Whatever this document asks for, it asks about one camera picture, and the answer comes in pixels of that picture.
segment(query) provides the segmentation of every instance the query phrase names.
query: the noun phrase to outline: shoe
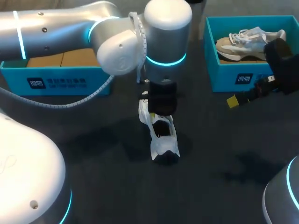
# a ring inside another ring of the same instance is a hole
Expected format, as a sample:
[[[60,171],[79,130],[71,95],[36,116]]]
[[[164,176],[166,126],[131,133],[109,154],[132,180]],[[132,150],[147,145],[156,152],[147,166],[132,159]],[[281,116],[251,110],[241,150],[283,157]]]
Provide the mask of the shoe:
[[[229,34],[229,37],[221,38],[216,43],[217,52],[232,61],[240,61],[246,56],[254,56],[266,60],[263,49],[266,44],[281,38],[285,40],[285,31],[270,33],[259,27],[241,30],[239,34]]]
[[[148,100],[139,100],[138,108],[139,120],[149,127],[152,138],[150,144],[151,158],[154,160],[158,155],[171,151],[179,155],[177,134],[174,128],[172,116],[158,116],[150,114],[148,110]]]

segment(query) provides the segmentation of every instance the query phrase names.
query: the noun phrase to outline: white lace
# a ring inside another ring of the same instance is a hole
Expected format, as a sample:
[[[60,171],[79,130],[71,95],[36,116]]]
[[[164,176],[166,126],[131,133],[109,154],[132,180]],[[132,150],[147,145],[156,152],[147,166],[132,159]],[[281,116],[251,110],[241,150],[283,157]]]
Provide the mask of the white lace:
[[[135,32],[137,35],[138,42],[140,44],[140,55],[137,55],[138,58],[140,58],[140,61],[137,66],[137,83],[140,83],[141,81],[141,72],[143,69],[143,65],[146,60],[146,55],[147,55],[147,42],[146,42],[146,35],[145,35],[145,30],[143,27],[143,24],[138,16],[137,13],[129,13],[129,17],[133,19],[134,27],[135,27]]]
[[[243,33],[248,31],[247,29],[242,29],[238,34],[229,34],[229,40],[233,45],[236,45],[236,42],[250,42],[250,38]]]

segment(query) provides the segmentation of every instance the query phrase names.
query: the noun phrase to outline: cardboard box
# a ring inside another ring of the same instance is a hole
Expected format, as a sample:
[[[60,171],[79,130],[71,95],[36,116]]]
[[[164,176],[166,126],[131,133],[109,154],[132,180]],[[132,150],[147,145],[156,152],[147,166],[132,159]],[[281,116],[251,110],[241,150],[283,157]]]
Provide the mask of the cardboard box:
[[[61,67],[99,67],[97,58],[92,49],[73,50],[64,53]]]
[[[207,17],[204,32],[204,51],[214,92],[247,91],[256,80],[272,75],[267,62],[246,60],[238,63],[219,58],[215,42],[229,33],[260,27],[267,32],[286,31],[286,41],[294,54],[299,53],[299,24],[294,16],[233,16]]]
[[[19,96],[86,96],[109,78],[92,49],[2,62],[0,69],[11,92]],[[109,93],[110,85],[99,95]]]
[[[42,67],[60,67],[63,54],[51,55],[46,57],[31,58],[28,61],[27,68],[42,68]]]

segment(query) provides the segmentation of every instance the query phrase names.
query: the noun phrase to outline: white robotic arm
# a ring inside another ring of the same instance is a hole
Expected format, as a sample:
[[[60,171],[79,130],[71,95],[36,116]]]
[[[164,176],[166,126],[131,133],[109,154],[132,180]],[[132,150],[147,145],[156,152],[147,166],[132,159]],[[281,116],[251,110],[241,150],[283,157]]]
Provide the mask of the white robotic arm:
[[[145,65],[146,78],[167,85],[177,81],[186,55],[192,10],[184,0],[151,0],[144,14],[122,18],[117,7],[98,1],[73,9],[0,13],[0,61],[48,56],[92,48],[111,77],[90,96],[68,105],[48,105],[1,92],[47,108],[82,104],[104,89],[114,76]]]

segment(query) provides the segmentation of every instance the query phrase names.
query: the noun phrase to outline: dark table surface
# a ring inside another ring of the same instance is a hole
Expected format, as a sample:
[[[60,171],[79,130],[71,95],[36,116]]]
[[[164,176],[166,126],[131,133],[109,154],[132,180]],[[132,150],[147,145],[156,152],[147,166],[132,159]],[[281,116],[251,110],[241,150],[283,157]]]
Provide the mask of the dark table surface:
[[[181,158],[154,163],[138,119],[135,76],[117,78],[109,97],[71,110],[46,110],[1,96],[15,120],[60,147],[77,224],[264,224],[267,182],[298,153],[299,92],[272,94],[229,110],[212,93],[203,49],[190,43],[185,97],[174,115]],[[33,98],[62,104],[68,98]]]

